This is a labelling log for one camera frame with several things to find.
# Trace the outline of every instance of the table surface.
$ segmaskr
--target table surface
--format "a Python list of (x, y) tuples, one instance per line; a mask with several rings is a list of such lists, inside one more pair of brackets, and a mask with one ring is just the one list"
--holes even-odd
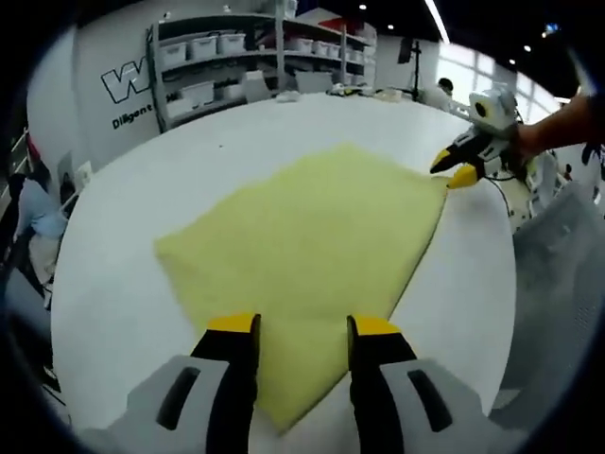
[[(420, 104), (326, 95), (216, 113), (118, 158), (80, 196), (54, 285), (54, 367), (75, 428), (103, 428), (129, 391), (197, 336), (154, 256), (154, 239), (258, 181), (344, 141), (427, 173), (468, 124)], [(487, 414), (507, 363), (515, 267), (505, 204), (480, 182), (450, 192), (441, 220), (391, 321), (420, 357), (474, 389)], [(358, 450), (345, 376), (285, 436), (256, 411), (251, 452)]]

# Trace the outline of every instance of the yellow towel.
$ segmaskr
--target yellow towel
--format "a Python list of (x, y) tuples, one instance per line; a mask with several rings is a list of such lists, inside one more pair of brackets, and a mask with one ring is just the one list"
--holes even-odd
[(156, 253), (200, 336), (214, 317), (262, 314), (257, 405), (285, 431), (345, 374), (346, 316), (390, 315), (445, 193), (343, 145), (242, 187)]

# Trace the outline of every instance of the chair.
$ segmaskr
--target chair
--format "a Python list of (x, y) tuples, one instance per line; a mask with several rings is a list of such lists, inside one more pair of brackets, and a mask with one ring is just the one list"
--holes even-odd
[(242, 85), (244, 88), (244, 96), (249, 104), (265, 99), (271, 99), (271, 91), (265, 83), (265, 77), (263, 76), (262, 71), (247, 72), (242, 79)]
[(515, 233), (517, 308), (501, 389), (518, 394), (492, 410), (500, 426), (531, 432), (574, 380), (603, 311), (604, 227), (590, 194), (570, 183)]
[(299, 93), (325, 93), (332, 89), (332, 73), (297, 71), (296, 83)]

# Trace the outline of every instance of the metal shelf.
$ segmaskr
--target metal shelf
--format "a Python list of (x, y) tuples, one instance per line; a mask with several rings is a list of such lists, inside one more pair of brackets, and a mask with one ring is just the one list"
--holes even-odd
[(181, 113), (179, 115), (169, 117), (168, 122), (171, 126), (179, 126), (180, 124), (195, 118), (244, 104), (246, 104), (246, 99), (243, 96), (236, 99), (221, 99), (219, 101), (213, 101), (209, 104), (199, 106), (197, 109), (194, 109), (191, 112)]
[(275, 16), (267, 14), (217, 14), (174, 21), (165, 20), (158, 24), (158, 39), (162, 44), (168, 44), (165, 41), (174, 38), (180, 39), (183, 35), (195, 35), (204, 31), (239, 29), (258, 23), (272, 24), (274, 22)]
[[(164, 21), (159, 23), (159, 40), (161, 44), (175, 44), (190, 41), (201, 33), (223, 29), (239, 29), (257, 24), (272, 24), (275, 16), (267, 14), (218, 14), (215, 16), (193, 17), (176, 21)], [(301, 33), (318, 40), (339, 44), (341, 32), (318, 26), (296, 19), (284, 19), (284, 30), (286, 32)], [(355, 49), (363, 49), (368, 45), (361, 37), (347, 34), (347, 44)]]
[(237, 60), (237, 59), (249, 59), (256, 57), (272, 57), (277, 55), (277, 51), (274, 49), (270, 50), (250, 50), (248, 52), (243, 52), (241, 54), (217, 54), (213, 57), (203, 60), (188, 60), (182, 63), (179, 63), (174, 66), (169, 66), (162, 70), (162, 73), (168, 74), (174, 71), (178, 71), (182, 68), (186, 68), (189, 66), (197, 66), (200, 64), (211, 63), (213, 61), (221, 61), (221, 60)]
[[(299, 57), (302, 59), (318, 59), (318, 60), (326, 60), (326, 61), (335, 61), (336, 63), (342, 62), (342, 58), (335, 59), (333, 57), (325, 57), (323, 55), (307, 54), (306, 52), (299, 52), (297, 50), (286, 50), (286, 51), (284, 51), (284, 55), (286, 57)], [(365, 66), (365, 63), (359, 63), (357, 61), (347, 61), (347, 64)]]
[[(284, 19), (284, 29), (286, 31), (299, 32), (307, 34), (311, 37), (317, 37), (329, 43), (340, 44), (341, 31), (328, 28), (327, 26), (317, 26), (308, 22), (297, 21), (296, 19)], [(363, 49), (366, 45), (366, 40), (361, 37), (347, 34), (347, 44), (350, 44), (356, 50)]]
[[(249, 59), (249, 58), (259, 58), (259, 57), (274, 57), (277, 55), (277, 50), (275, 49), (270, 49), (270, 50), (250, 50), (248, 52), (243, 52), (241, 54), (219, 54), (219, 55), (215, 55), (213, 57), (210, 57), (208, 59), (204, 59), (204, 60), (188, 60), (188, 61), (184, 61), (182, 63), (179, 63), (177, 65), (174, 66), (170, 66), (167, 68), (164, 68), (162, 70), (162, 73), (164, 75), (168, 75), (170, 73), (174, 73), (177, 72), (183, 68), (188, 68), (191, 66), (198, 66), (198, 65), (203, 65), (206, 63), (212, 63), (213, 61), (222, 61), (222, 60), (237, 60), (237, 59)], [(335, 61), (335, 62), (340, 62), (342, 59), (335, 59), (333, 57), (326, 57), (326, 56), (322, 56), (322, 55), (316, 55), (316, 54), (308, 54), (305, 52), (299, 52), (296, 50), (286, 50), (284, 51), (284, 55), (286, 57), (298, 57), (298, 58), (303, 58), (303, 59), (317, 59), (317, 60), (324, 60), (324, 61)], [(360, 63), (358, 61), (347, 61), (347, 64), (355, 64), (358, 66), (364, 66), (365, 63)]]
[[(180, 44), (191, 41), (194, 38), (208, 36), (220, 30), (236, 30), (246, 34), (245, 47), (252, 49), (258, 45), (259, 40), (267, 36), (275, 36), (275, 49), (251, 50), (240, 54), (216, 55), (209, 59), (184, 61), (175, 66), (164, 68), (159, 61), (161, 46), (169, 44)], [(218, 14), (213, 16), (194, 17), (180, 20), (166, 20), (156, 22), (147, 30), (146, 55), (149, 70), (149, 81), (153, 106), (158, 120), (160, 132), (176, 128), (182, 123), (200, 118), (206, 114), (212, 114), (230, 107), (246, 104), (245, 98), (223, 99), (201, 106), (191, 112), (181, 113), (177, 116), (168, 116), (166, 87), (164, 77), (166, 74), (178, 73), (185, 68), (199, 67), (204, 64), (212, 64), (217, 61), (229, 61), (243, 59), (243, 65), (251, 71), (258, 69), (254, 59), (261, 61), (267, 57), (274, 58), (276, 62), (278, 91), (285, 89), (286, 73), (285, 59), (306, 59), (317, 62), (339, 64), (340, 81), (344, 81), (347, 72), (363, 72), (363, 62), (345, 61), (344, 53), (339, 59), (325, 57), (315, 54), (307, 54), (294, 50), (285, 50), (284, 40), (288, 34), (299, 34), (310, 39), (321, 40), (327, 43), (338, 43), (341, 49), (348, 46), (355, 50), (363, 49), (368, 45), (363, 38), (347, 35), (343, 29), (338, 32), (332, 28), (317, 26), (296, 19), (284, 19), (283, 8), (279, 7), (276, 16), (267, 14)]]

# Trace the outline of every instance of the window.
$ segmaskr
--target window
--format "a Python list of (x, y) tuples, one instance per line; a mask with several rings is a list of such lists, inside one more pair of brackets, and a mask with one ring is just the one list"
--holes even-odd
[(517, 110), (523, 118), (523, 121), (527, 121), (529, 118), (529, 99), (523, 95), (517, 95)]
[(460, 45), (440, 43), (437, 80), (448, 78), (454, 84), (452, 98), (468, 104), (471, 92), (493, 86), (493, 58)]
[(519, 114), (528, 124), (537, 123), (560, 108), (553, 95), (521, 73), (517, 74), (516, 99)]
[(525, 74), (517, 73), (517, 92), (531, 96), (531, 79)]

